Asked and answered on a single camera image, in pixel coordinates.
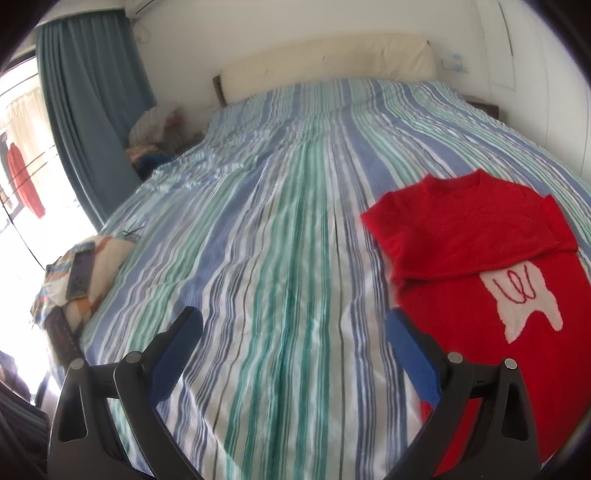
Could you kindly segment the red knit sweater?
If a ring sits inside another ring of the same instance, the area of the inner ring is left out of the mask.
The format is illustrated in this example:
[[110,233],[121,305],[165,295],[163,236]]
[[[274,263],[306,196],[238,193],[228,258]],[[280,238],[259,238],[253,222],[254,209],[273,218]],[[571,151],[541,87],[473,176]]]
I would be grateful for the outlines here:
[[555,199],[477,170],[390,191],[362,220],[421,331],[474,363],[517,362],[550,458],[590,406],[590,283]]

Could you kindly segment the pile of clothes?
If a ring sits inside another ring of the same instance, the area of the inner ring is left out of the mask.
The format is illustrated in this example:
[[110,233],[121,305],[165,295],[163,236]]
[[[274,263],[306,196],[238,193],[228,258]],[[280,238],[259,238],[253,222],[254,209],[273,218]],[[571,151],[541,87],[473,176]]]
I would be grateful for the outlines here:
[[125,154],[142,181],[158,167],[172,162],[204,139],[204,130],[188,131],[181,108],[157,105],[132,127]]

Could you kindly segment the colourful patterned pillow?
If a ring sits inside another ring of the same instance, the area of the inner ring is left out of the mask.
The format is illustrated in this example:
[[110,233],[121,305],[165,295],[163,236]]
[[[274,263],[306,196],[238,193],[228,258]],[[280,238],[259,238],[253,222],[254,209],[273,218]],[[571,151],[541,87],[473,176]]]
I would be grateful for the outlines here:
[[96,235],[74,245],[46,267],[42,287],[32,305],[34,322],[44,326],[55,308],[63,311],[78,334],[105,299],[135,244]]

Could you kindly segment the red garment hanging outside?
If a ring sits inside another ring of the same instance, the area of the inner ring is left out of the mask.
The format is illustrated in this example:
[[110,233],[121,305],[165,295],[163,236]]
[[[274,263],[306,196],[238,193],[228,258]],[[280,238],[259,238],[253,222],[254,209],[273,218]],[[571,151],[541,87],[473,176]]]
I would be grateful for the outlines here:
[[18,199],[38,218],[45,215],[38,192],[31,180],[20,149],[11,143],[7,151],[8,167],[11,175],[11,186]]

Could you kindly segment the blue green striped bedspread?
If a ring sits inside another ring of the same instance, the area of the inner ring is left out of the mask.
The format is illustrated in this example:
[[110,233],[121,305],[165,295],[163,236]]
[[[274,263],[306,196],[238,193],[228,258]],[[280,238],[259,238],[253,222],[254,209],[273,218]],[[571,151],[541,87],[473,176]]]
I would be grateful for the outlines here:
[[223,108],[107,221],[135,247],[82,351],[116,362],[193,306],[204,336],[159,412],[204,477],[381,479],[419,404],[384,334],[391,266],[361,216],[476,169],[553,196],[589,262],[589,185],[443,83],[304,83]]

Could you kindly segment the dark wooden nightstand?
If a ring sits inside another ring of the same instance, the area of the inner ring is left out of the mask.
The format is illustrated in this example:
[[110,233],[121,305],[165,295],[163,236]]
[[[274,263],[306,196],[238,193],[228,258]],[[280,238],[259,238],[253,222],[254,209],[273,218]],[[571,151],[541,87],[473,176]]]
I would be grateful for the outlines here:
[[490,103],[488,101],[482,100],[475,96],[465,95],[464,100],[472,105],[473,107],[482,110],[487,115],[491,116],[492,118],[499,120],[500,119],[500,108],[498,105]]

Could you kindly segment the teal curtain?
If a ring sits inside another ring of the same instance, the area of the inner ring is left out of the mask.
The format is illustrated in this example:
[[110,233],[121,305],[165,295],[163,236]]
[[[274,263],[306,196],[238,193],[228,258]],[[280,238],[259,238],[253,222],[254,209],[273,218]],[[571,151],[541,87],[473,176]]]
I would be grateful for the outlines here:
[[101,229],[140,185],[125,151],[131,128],[155,105],[129,19],[104,10],[48,22],[36,57],[62,167]]

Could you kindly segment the white wardrobe doors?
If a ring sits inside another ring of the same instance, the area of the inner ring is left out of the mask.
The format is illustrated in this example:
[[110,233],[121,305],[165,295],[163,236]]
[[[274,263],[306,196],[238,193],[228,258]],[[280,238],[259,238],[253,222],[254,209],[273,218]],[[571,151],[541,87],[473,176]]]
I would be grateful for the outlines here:
[[571,54],[526,2],[476,6],[502,118],[588,181],[590,87]]

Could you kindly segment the cream padded headboard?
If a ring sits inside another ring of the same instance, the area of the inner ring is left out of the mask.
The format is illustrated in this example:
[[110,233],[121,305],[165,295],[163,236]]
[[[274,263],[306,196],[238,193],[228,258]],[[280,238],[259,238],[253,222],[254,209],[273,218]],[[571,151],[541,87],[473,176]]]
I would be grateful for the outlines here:
[[235,60],[212,83],[225,107],[276,88],[341,78],[432,81],[435,55],[426,37],[409,33],[315,38]]

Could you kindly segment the wall socket plate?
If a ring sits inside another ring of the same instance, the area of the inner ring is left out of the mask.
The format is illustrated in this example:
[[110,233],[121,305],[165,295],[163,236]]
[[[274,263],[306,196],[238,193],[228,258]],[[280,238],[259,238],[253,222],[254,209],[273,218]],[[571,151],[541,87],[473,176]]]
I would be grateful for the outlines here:
[[444,70],[467,73],[467,67],[464,62],[464,58],[459,53],[451,53],[441,58],[442,68]]

